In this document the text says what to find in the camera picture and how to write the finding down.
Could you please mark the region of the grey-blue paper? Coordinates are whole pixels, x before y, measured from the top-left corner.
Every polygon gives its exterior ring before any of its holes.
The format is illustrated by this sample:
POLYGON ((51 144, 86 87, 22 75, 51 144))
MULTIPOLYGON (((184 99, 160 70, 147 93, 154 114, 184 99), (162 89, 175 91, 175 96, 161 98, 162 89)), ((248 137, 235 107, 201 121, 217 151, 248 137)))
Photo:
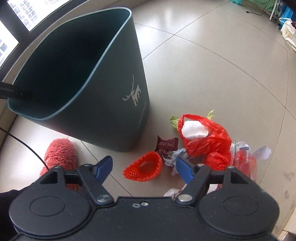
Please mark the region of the grey-blue paper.
POLYGON ((178 174, 176 170, 177 158, 180 157, 184 160, 189 160, 190 158, 185 148, 181 148, 176 151, 171 151, 168 154, 162 154, 161 157, 163 158, 165 165, 173 167, 171 171, 172 176, 175 176, 176 174, 178 174))

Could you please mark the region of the orange foam fruit net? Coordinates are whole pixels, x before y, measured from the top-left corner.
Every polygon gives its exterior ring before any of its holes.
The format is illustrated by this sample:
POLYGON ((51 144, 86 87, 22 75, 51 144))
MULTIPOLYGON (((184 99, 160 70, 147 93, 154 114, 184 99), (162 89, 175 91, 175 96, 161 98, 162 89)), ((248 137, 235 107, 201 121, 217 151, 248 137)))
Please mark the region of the orange foam fruit net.
POLYGON ((126 179, 146 182, 158 177, 163 167, 161 156, 154 151, 144 154, 123 170, 126 179))

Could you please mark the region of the dark green trash bin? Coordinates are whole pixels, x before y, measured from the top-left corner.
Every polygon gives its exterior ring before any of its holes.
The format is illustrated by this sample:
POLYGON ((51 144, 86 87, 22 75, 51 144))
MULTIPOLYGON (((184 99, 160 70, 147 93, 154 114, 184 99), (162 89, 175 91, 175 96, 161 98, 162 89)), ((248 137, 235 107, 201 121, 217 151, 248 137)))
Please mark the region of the dark green trash bin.
POLYGON ((14 85, 33 95, 9 98, 14 113, 96 146, 132 150, 147 120, 149 93, 131 10, 103 9, 59 25, 14 85))

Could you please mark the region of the red plastic bag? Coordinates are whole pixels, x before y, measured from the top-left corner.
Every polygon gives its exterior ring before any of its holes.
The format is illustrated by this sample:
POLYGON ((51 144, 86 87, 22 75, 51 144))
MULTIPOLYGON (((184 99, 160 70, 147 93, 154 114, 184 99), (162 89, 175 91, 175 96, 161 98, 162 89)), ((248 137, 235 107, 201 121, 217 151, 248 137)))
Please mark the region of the red plastic bag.
POLYGON ((231 164, 232 141, 221 125, 203 116, 184 114, 178 120, 177 130, 190 157, 203 156, 205 165, 215 171, 223 171, 231 164), (189 138, 182 131, 189 121, 198 121, 206 132, 189 138))

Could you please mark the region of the red fluffy slipper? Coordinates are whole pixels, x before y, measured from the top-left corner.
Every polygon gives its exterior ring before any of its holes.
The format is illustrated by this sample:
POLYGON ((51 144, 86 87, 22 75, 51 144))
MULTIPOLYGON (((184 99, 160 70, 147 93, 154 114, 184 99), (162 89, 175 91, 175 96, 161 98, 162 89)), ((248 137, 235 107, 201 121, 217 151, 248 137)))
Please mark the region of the red fluffy slipper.
POLYGON ((48 146, 44 161, 49 169, 54 166, 62 166, 64 170, 76 170, 77 155, 75 147, 67 138, 55 139, 48 146))

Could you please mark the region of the dark red snack wrapper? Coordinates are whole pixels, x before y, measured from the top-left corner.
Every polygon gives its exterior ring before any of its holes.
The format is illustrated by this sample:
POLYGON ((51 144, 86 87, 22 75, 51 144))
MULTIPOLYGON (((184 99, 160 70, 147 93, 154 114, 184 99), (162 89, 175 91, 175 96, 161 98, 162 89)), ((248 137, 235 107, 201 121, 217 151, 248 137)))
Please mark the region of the dark red snack wrapper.
POLYGON ((158 136, 155 152, 159 155, 167 157, 169 153, 176 151, 178 149, 179 139, 178 138, 168 138, 164 139, 158 136))

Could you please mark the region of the white foam piece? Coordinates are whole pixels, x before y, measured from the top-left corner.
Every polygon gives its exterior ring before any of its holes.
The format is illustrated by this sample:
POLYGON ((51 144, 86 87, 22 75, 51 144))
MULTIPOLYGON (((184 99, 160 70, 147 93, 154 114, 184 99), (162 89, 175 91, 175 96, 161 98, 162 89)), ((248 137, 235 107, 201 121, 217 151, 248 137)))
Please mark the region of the white foam piece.
POLYGON ((208 136, 209 131, 197 120, 186 120, 181 128, 181 133, 188 140, 196 140, 208 136))

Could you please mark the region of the red mesh net bag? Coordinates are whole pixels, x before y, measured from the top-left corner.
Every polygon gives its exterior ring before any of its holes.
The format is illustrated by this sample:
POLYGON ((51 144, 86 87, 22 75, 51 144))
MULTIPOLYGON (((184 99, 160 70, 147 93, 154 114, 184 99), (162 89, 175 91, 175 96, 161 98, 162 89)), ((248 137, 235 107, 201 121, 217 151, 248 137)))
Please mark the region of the red mesh net bag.
POLYGON ((248 147, 240 148, 239 151, 236 152, 233 160, 233 166, 251 180, 256 181, 257 162, 255 157, 250 155, 248 147))

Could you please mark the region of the green lettuce leaf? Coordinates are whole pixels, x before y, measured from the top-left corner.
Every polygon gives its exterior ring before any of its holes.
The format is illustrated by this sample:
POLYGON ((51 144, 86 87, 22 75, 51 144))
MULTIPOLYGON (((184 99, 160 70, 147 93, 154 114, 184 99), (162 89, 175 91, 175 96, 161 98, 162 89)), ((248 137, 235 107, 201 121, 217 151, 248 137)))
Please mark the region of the green lettuce leaf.
MULTIPOLYGON (((212 109, 211 111, 209 111, 209 113, 207 114, 207 119, 208 120, 212 120, 212 118, 214 117, 214 110, 212 109)), ((176 129, 178 130, 178 122, 179 122, 179 117, 173 115, 171 116, 170 118, 170 123, 171 125, 176 129)))

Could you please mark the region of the white tote bag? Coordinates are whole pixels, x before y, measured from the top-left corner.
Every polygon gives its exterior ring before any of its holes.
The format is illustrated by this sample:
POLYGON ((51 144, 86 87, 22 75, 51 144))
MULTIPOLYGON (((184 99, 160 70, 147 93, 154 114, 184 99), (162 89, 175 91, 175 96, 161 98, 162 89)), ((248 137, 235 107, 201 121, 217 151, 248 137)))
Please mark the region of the white tote bag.
POLYGON ((295 35, 295 21, 289 18, 279 18, 282 23, 281 34, 287 44, 296 51, 296 35, 295 35))

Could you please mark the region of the white furniture leg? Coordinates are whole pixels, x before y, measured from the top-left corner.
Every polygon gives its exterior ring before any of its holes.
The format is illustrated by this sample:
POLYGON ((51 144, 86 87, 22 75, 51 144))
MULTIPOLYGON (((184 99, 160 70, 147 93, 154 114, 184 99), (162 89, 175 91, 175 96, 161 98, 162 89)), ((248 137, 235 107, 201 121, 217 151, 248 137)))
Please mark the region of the white furniture leg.
POLYGON ((274 12, 275 12, 277 6, 278 6, 278 1, 276 0, 276 1, 274 2, 273 9, 272 9, 272 11, 271 11, 271 13, 270 13, 270 16, 269 16, 269 20, 270 20, 270 21, 271 21, 272 18, 273 18, 273 15, 274 15, 274 12))

